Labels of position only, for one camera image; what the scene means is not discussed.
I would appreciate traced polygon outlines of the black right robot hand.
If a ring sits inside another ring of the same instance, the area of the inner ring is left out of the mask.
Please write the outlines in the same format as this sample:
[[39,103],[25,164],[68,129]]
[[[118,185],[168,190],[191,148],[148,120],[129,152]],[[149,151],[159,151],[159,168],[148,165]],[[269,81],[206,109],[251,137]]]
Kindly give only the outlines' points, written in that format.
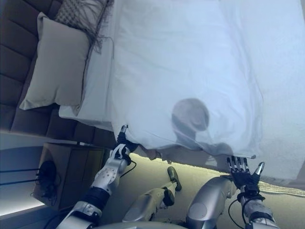
[[256,170],[251,174],[247,158],[245,157],[230,156],[227,158],[227,164],[235,186],[238,189],[246,185],[257,186],[265,166],[265,162],[260,162]]

